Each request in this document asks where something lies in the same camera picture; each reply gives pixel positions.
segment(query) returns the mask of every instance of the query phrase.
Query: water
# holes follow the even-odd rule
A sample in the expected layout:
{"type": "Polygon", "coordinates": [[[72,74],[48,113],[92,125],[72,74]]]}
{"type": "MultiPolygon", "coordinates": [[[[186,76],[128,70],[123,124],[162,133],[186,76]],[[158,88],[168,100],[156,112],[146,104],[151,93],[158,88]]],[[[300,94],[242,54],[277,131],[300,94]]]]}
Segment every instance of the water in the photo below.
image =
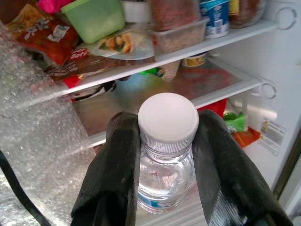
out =
{"type": "Polygon", "coordinates": [[[138,203],[151,213],[164,213],[179,205],[196,183],[191,146],[176,158],[158,158],[142,146],[138,203]]]}

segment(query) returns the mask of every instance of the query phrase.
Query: bubble wrap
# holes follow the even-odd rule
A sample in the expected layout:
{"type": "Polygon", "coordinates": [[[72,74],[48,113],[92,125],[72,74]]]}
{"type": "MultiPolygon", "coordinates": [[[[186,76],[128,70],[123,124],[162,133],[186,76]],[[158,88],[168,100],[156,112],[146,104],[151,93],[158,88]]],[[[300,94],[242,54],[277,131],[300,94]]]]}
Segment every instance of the bubble wrap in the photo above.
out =
{"type": "MultiPolygon", "coordinates": [[[[94,150],[69,99],[0,23],[0,149],[21,186],[54,226],[70,212],[94,150]]],[[[0,224],[35,226],[0,171],[0,224]]]]}

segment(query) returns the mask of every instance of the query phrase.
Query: green package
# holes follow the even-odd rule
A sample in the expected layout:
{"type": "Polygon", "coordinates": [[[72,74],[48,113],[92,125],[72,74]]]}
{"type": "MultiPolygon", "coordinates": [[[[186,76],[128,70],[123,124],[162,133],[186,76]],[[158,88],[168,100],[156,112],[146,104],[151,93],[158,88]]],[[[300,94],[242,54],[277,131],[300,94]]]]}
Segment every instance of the green package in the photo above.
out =
{"type": "Polygon", "coordinates": [[[246,118],[242,112],[238,115],[233,112],[225,113],[223,119],[230,133],[245,131],[246,118]]]}
{"type": "Polygon", "coordinates": [[[140,72],[140,74],[142,74],[142,75],[154,74],[158,77],[162,77],[165,74],[165,71],[164,71],[164,69],[162,69],[160,67],[155,67],[155,68],[140,72]]]}

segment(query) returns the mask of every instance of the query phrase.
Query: bottle neck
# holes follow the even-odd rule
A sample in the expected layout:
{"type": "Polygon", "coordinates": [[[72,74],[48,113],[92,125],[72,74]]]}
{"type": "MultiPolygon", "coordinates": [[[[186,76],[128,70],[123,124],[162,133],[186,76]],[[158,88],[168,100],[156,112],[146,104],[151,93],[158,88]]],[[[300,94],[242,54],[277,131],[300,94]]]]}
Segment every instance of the bottle neck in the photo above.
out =
{"type": "Polygon", "coordinates": [[[142,152],[156,162],[169,164],[175,161],[181,161],[186,158],[186,156],[191,152],[191,144],[177,153],[163,154],[151,149],[146,144],[142,143],[142,152]]]}

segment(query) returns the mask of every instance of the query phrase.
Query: water bottle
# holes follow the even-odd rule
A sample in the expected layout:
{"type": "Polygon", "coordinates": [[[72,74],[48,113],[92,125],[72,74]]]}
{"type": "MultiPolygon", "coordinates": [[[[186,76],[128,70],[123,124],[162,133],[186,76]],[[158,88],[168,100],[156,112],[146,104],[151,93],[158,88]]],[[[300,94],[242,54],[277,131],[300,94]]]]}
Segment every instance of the water bottle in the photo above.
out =
{"type": "Polygon", "coordinates": [[[142,104],[138,124],[142,142],[138,203],[151,213],[171,211],[196,183],[191,143],[198,112],[185,97],[161,93],[142,104]]]}

